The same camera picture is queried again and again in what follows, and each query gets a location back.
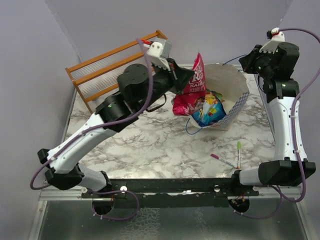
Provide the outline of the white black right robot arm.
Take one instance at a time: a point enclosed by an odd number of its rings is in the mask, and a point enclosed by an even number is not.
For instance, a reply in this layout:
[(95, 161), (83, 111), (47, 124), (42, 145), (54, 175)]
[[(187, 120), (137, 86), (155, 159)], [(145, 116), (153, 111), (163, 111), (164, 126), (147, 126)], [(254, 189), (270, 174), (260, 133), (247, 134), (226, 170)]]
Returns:
[(263, 79), (263, 91), (271, 111), (275, 152), (272, 161), (257, 168), (241, 170), (229, 189), (240, 196), (248, 186), (278, 185), (296, 187), (316, 172), (316, 164), (308, 161), (302, 143), (299, 123), (299, 84), (291, 75), (300, 56), (299, 47), (289, 42), (277, 44), (274, 52), (263, 52), (257, 44), (239, 62), (247, 74)]

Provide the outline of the purple marker pen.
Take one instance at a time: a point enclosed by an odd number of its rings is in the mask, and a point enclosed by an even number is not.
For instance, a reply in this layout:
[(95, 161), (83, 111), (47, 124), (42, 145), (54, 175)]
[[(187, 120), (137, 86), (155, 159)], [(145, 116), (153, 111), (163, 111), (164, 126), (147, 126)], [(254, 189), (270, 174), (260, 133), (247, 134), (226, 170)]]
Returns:
[(237, 167), (234, 164), (232, 164), (231, 162), (229, 162), (229, 161), (217, 156), (216, 154), (211, 153), (210, 156), (213, 157), (214, 159), (216, 159), (216, 160), (218, 160), (218, 161), (220, 161), (220, 162), (222, 162), (222, 163), (234, 168), (234, 169), (237, 169)]

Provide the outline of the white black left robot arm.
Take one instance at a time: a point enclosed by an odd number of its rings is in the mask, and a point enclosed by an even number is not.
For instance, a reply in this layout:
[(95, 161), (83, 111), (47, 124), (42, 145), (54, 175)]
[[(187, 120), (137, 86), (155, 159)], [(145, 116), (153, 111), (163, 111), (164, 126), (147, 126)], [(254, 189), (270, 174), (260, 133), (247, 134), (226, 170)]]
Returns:
[(112, 189), (108, 175), (81, 165), (80, 160), (137, 121), (139, 111), (146, 111), (166, 92), (180, 93), (194, 74), (191, 69), (179, 67), (172, 58), (168, 70), (154, 66), (149, 71), (140, 63), (127, 66), (117, 77), (119, 90), (106, 97), (78, 131), (59, 146), (38, 151), (40, 162), (47, 164), (48, 184), (59, 190), (81, 186), (106, 197)]

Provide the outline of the orange wooden rack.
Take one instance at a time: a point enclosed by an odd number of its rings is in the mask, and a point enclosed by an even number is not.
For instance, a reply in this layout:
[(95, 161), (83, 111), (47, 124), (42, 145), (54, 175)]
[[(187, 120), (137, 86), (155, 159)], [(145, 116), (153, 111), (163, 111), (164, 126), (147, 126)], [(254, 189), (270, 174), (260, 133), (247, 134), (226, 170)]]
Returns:
[(117, 77), (131, 64), (145, 64), (136, 40), (65, 69), (79, 96), (92, 113), (90, 102), (118, 88)]

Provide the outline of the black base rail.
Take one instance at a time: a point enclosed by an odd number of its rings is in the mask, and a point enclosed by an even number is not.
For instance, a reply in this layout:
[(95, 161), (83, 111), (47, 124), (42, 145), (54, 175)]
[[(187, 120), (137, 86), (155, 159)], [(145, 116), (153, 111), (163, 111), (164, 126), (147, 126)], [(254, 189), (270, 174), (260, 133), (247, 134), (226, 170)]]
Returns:
[(112, 179), (114, 193), (88, 189), (81, 197), (119, 209), (228, 207), (229, 197), (256, 197), (252, 186), (241, 185), (235, 175), (225, 178)]

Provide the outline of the blue checkered paper bag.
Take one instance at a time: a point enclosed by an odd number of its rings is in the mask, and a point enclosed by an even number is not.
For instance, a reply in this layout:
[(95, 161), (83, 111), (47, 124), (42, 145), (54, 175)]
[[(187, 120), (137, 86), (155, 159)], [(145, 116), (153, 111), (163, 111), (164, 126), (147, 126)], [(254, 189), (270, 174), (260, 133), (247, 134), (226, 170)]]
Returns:
[(231, 62), (239, 60), (244, 55), (234, 57), (225, 63), (206, 64), (206, 85), (211, 91), (222, 95), (222, 106), (226, 115), (208, 126), (199, 126), (192, 116), (189, 116), (185, 124), (185, 131), (194, 135), (201, 130), (227, 131), (236, 120), (249, 97), (250, 91), (247, 79), (240, 65), (232, 65)]

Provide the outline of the red pink snack bag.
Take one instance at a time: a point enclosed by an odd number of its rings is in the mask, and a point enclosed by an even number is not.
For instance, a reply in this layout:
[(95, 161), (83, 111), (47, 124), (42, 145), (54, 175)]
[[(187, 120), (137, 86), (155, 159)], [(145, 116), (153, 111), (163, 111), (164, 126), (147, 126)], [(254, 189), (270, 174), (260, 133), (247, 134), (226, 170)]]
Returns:
[(192, 70), (193, 77), (188, 81), (183, 94), (176, 95), (173, 99), (172, 112), (175, 116), (190, 116), (199, 111), (206, 97), (205, 65), (202, 55), (197, 54)]

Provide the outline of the blue gummy snack bag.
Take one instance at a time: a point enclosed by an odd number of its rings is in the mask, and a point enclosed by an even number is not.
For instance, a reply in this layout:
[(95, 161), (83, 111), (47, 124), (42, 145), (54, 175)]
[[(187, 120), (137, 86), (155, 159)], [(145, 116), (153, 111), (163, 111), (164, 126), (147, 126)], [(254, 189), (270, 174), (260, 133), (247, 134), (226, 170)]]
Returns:
[(222, 120), (227, 114), (223, 107), (222, 95), (218, 92), (206, 90), (205, 97), (199, 97), (196, 101), (198, 111), (191, 116), (200, 127), (210, 126)]

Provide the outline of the green marker pen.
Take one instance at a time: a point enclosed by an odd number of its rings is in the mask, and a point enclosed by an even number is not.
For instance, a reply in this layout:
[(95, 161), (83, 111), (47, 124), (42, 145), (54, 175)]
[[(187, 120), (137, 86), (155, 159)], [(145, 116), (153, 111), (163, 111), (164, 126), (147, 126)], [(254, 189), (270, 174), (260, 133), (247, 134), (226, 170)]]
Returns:
[(241, 150), (242, 150), (242, 145), (241, 142), (237, 142), (237, 169), (241, 168)]

